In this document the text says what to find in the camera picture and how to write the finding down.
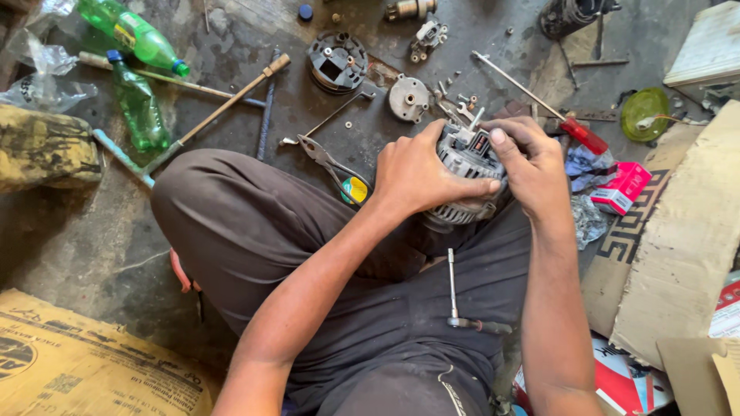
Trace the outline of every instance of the dirty concrete floor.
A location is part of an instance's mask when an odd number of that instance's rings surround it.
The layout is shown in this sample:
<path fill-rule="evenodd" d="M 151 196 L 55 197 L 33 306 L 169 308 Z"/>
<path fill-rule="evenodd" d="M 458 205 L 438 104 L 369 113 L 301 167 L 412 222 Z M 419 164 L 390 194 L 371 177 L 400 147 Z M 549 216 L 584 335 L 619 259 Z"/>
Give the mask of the dirty concrete floor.
<path fill-rule="evenodd" d="M 449 39 L 422 64 L 408 60 L 409 39 L 420 23 L 385 22 L 381 19 L 381 1 L 313 1 L 314 20 L 306 24 L 295 17 L 299 1 L 209 0 L 210 33 L 206 33 L 201 0 L 124 3 L 172 42 L 192 68 L 187 78 L 190 82 L 235 92 L 269 62 L 273 47 L 288 53 L 293 63 L 277 78 L 265 162 L 338 197 L 328 175 L 301 149 L 278 147 L 282 137 L 309 130 L 348 98 L 328 95 L 309 80 L 305 51 L 321 30 L 349 31 L 375 58 L 421 79 L 428 87 L 454 78 L 448 96 L 477 94 L 488 115 L 510 100 L 528 101 L 505 79 L 474 61 L 470 57 L 473 49 L 490 53 L 492 61 L 531 86 L 555 108 L 608 109 L 622 91 L 661 85 L 694 15 L 708 7 L 710 0 L 661 4 L 624 0 L 624 10 L 606 18 L 604 57 L 629 54 L 631 63 L 579 70 L 578 92 L 573 89 L 560 49 L 537 27 L 537 15 L 545 0 L 442 0 L 436 17 L 450 27 Z M 333 13 L 343 17 L 338 25 L 331 21 Z M 70 53 L 88 50 L 103 54 L 114 47 L 80 19 L 70 19 L 63 27 L 52 33 L 48 43 L 62 44 Z M 511 37 L 505 35 L 507 27 L 514 28 Z M 596 25 L 591 25 L 566 38 L 564 45 L 571 59 L 589 58 L 595 40 Z M 457 70 L 462 75 L 454 77 Z M 67 78 L 92 82 L 100 90 L 98 97 L 82 101 L 68 113 L 88 120 L 125 146 L 128 134 L 112 98 L 110 74 L 78 65 Z M 151 84 L 173 138 L 181 137 L 222 103 L 219 98 L 176 86 Z M 386 108 L 385 82 L 376 85 L 366 80 L 361 88 L 377 92 L 378 99 L 350 106 L 314 138 L 324 143 L 339 162 L 372 177 L 375 158 L 386 143 L 400 135 L 415 134 L 442 114 L 431 111 L 419 125 L 403 124 Z M 669 97 L 677 95 L 666 92 Z M 252 96 L 263 99 L 264 93 L 262 86 Z M 687 106 L 695 118 L 707 117 L 696 105 Z M 185 150 L 210 147 L 254 155 L 260 116 L 260 110 L 236 105 Z M 350 130 L 344 127 L 346 121 L 354 125 Z M 641 161 L 648 151 L 643 145 L 629 142 L 618 123 L 595 122 L 592 127 L 619 160 Z M 146 163 L 146 158 L 136 157 Z M 199 322 L 195 294 L 180 293 L 169 265 L 169 244 L 154 221 L 147 189 L 109 153 L 105 158 L 104 178 L 96 187 L 39 187 L 0 195 L 0 287 L 16 287 L 82 315 L 125 324 L 134 335 L 226 368 L 236 335 L 207 299 L 205 323 Z M 582 268 L 593 258 L 597 244 L 582 253 Z M 517 355 L 514 347 L 511 357 Z M 507 382 L 502 382 L 502 391 L 507 389 Z"/>

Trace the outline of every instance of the knee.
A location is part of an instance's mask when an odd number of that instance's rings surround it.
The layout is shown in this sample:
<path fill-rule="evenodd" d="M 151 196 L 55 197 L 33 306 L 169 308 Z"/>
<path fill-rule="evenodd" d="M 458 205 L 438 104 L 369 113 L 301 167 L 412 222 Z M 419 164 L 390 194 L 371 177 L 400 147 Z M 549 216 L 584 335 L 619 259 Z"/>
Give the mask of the knee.
<path fill-rule="evenodd" d="M 155 179 L 150 197 L 155 217 L 166 215 L 177 206 L 181 208 L 188 201 L 207 198 L 204 193 L 216 188 L 216 182 L 228 175 L 234 158 L 244 159 L 239 160 L 240 164 L 255 161 L 240 153 L 217 149 L 191 150 L 178 156 Z"/>

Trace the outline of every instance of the red screwdriver handle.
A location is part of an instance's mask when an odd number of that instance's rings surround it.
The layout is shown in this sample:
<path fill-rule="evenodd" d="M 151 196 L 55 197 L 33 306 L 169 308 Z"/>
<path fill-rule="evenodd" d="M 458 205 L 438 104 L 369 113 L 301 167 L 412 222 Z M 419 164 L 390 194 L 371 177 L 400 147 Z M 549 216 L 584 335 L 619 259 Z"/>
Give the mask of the red screwdriver handle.
<path fill-rule="evenodd" d="M 560 128 L 568 132 L 577 141 L 583 143 L 594 155 L 601 155 L 609 149 L 609 145 L 602 138 L 581 125 L 573 117 L 567 117 L 565 121 L 560 123 Z"/>

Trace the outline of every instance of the fingernail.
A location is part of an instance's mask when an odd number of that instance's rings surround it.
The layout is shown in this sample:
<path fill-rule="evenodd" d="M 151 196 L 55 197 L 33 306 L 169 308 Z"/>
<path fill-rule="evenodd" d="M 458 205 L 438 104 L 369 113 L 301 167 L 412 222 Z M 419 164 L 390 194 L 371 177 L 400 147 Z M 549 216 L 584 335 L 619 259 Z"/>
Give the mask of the fingernail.
<path fill-rule="evenodd" d="M 491 131 L 491 141 L 494 142 L 494 144 L 501 144 L 506 140 L 506 136 L 504 134 L 504 131 L 501 129 L 493 129 Z"/>

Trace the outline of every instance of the pliers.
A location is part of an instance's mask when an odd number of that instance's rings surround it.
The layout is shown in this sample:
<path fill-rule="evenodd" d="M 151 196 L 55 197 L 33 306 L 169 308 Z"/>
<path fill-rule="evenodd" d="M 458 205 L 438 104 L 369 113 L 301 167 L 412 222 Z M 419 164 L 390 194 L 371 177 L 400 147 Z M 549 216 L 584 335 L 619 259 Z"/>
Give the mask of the pliers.
<path fill-rule="evenodd" d="M 354 176 L 355 178 L 359 179 L 367 187 L 368 192 L 372 192 L 372 187 L 370 186 L 370 183 L 365 178 L 360 176 L 359 173 L 334 160 L 334 158 L 312 138 L 299 134 L 298 141 L 300 142 L 300 146 L 303 148 L 303 150 L 306 151 L 306 154 L 316 163 L 323 166 L 323 168 L 326 169 L 327 172 L 329 172 L 329 174 L 332 176 L 332 179 L 334 179 L 334 182 L 337 184 L 339 190 L 342 191 L 344 196 L 346 196 L 347 198 L 349 198 L 350 201 L 361 207 L 363 203 L 359 202 L 357 199 L 354 198 L 354 196 L 350 195 L 347 189 L 344 189 L 344 187 L 342 186 L 342 181 L 339 180 L 339 177 L 334 171 L 334 168 L 342 170 L 344 171 L 344 173 L 347 173 L 348 175 Z"/>

